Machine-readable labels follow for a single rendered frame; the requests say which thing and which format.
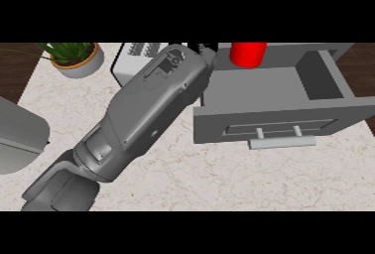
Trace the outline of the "red can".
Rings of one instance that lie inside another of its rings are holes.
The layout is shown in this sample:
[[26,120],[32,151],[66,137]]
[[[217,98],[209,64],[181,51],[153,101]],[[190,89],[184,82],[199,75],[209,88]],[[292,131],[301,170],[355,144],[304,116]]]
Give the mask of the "red can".
[[231,64],[240,68],[256,68],[262,62],[265,48],[265,43],[231,43]]

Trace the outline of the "grey cabinet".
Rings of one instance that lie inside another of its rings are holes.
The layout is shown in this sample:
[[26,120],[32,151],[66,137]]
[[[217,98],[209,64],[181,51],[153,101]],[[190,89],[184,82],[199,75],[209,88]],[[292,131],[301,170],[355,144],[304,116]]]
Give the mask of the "grey cabinet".
[[[307,52],[327,51],[338,60],[352,43],[268,43],[259,68],[295,66]],[[230,70],[239,67],[230,61],[230,43],[218,44],[215,70]]]

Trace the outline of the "grey open drawer box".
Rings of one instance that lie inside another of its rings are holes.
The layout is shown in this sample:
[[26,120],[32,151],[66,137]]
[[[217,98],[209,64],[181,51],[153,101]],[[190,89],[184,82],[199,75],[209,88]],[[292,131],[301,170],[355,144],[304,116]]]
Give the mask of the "grey open drawer box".
[[208,109],[245,109],[352,98],[327,50],[267,51],[262,66],[255,69],[215,70],[203,93]]

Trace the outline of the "grey rounded appliance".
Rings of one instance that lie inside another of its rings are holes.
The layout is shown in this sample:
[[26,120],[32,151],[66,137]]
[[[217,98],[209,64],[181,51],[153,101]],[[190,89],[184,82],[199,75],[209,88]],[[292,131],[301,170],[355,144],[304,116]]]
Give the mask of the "grey rounded appliance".
[[48,138],[45,119],[0,96],[0,175],[16,173],[33,162]]

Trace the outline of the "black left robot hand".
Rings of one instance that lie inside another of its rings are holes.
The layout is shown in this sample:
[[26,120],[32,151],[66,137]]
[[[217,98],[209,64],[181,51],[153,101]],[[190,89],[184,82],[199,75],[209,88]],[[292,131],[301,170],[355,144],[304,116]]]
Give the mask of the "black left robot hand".
[[187,48],[203,58],[208,64],[212,63],[218,51],[217,43],[188,43]]

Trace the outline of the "white pot with orange rim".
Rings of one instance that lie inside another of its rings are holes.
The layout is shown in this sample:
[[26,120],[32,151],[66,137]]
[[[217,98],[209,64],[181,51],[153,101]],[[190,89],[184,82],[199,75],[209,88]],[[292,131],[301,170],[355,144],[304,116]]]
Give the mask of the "white pot with orange rim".
[[51,65],[67,78],[84,78],[90,76],[100,68],[103,63],[103,51],[98,44],[93,44],[93,52],[88,58],[73,65],[59,65],[53,61],[54,57],[50,57]]

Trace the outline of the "green plant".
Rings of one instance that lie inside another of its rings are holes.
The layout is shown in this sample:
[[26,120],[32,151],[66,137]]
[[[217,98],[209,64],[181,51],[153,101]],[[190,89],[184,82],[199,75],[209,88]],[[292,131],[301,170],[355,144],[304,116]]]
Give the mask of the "green plant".
[[59,66],[79,64],[94,53],[94,43],[36,43],[36,46],[50,54],[47,58],[19,50],[1,49],[2,52],[19,53],[36,58],[44,58]]

